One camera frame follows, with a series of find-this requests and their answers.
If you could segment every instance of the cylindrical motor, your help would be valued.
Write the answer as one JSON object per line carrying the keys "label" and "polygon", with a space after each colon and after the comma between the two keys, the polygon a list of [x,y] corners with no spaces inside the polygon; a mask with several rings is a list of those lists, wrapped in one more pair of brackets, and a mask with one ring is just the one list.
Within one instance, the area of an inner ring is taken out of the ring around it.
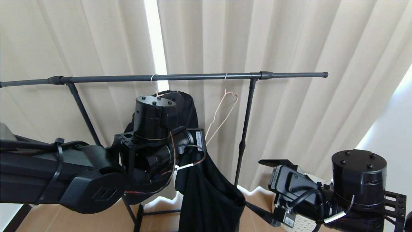
{"label": "cylindrical motor", "polygon": [[353,208],[383,207],[386,185],[386,160],[370,151],[349,150],[332,156],[333,184],[337,198]]}
{"label": "cylindrical motor", "polygon": [[133,134],[137,138],[151,142],[162,142],[169,137],[169,130],[162,125],[163,110],[176,107],[176,103],[166,98],[140,96],[136,98]]}

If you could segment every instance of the black garment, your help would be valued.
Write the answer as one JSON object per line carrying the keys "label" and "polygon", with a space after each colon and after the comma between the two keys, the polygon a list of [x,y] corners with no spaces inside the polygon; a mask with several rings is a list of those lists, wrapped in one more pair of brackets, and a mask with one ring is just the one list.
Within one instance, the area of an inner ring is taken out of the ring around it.
{"label": "black garment", "polygon": [[[195,152],[184,156],[181,163],[193,163],[202,156]],[[245,198],[220,173],[209,155],[201,164],[179,170],[175,188],[183,194],[179,232],[237,231]]]}
{"label": "black garment", "polygon": [[[176,102],[176,107],[179,112],[178,124],[183,125],[186,128],[198,128],[197,124],[197,114],[196,108],[194,107],[193,98],[186,93],[178,91],[164,91],[159,94],[164,94],[163,98],[167,98]],[[125,129],[126,132],[132,132],[134,126],[134,114],[132,116],[132,121],[129,123]],[[170,174],[166,174],[158,177],[151,183],[148,182],[149,175],[142,170],[134,169],[134,184],[133,190],[138,192],[155,192],[156,190],[162,188],[167,184],[170,178]],[[126,194],[126,201],[130,205],[138,204],[149,197],[153,196],[154,193],[148,194]]]}

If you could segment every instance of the sticker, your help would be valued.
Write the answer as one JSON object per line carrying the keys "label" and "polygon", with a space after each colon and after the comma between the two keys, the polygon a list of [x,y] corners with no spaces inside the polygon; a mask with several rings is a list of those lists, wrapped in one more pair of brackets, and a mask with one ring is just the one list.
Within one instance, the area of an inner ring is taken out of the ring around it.
{"label": "sticker", "polygon": [[199,147],[203,147],[202,145],[202,132],[196,131],[196,143]]}
{"label": "sticker", "polygon": [[292,220],[292,219],[290,219],[290,218],[288,218],[288,217],[285,217],[285,224],[287,224],[288,226],[290,226],[291,228],[293,228],[293,224],[294,224],[295,222]]}

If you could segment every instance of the horizontal hanging bar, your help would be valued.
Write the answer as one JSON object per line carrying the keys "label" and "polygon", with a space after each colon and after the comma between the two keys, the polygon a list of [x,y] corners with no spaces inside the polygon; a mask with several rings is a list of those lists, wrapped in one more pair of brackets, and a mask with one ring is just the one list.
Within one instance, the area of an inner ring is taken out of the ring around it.
{"label": "horizontal hanging bar", "polygon": [[[220,80],[225,78],[225,73],[215,74],[173,74],[173,75],[155,75],[152,80]],[[322,73],[228,73],[226,79],[259,79],[267,80],[271,78],[294,78],[294,77],[327,77],[327,72]],[[152,75],[135,75],[135,76],[79,76],[63,77],[53,76],[47,79],[36,80],[15,80],[0,82],[1,87],[21,86],[21,85],[65,85],[69,83],[93,83],[93,82],[125,82],[125,81],[150,81]]]}

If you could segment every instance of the floor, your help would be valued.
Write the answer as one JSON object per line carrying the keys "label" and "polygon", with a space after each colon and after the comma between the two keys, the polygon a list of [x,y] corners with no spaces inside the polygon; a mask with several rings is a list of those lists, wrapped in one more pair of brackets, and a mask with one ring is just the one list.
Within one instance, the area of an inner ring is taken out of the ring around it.
{"label": "floor", "polygon": [[[271,210],[273,195],[269,191],[257,189],[252,193],[243,191],[246,200],[254,205]],[[180,208],[182,196],[174,201],[160,199],[145,205],[145,212]],[[132,206],[137,213],[138,205]],[[144,216],[141,232],[172,232],[179,226],[179,213]],[[39,205],[33,208],[22,222],[17,232],[105,232],[133,231],[133,222],[122,201],[96,214],[80,214],[60,205]],[[247,207],[240,219],[240,232],[284,232],[280,227],[271,227]]]}

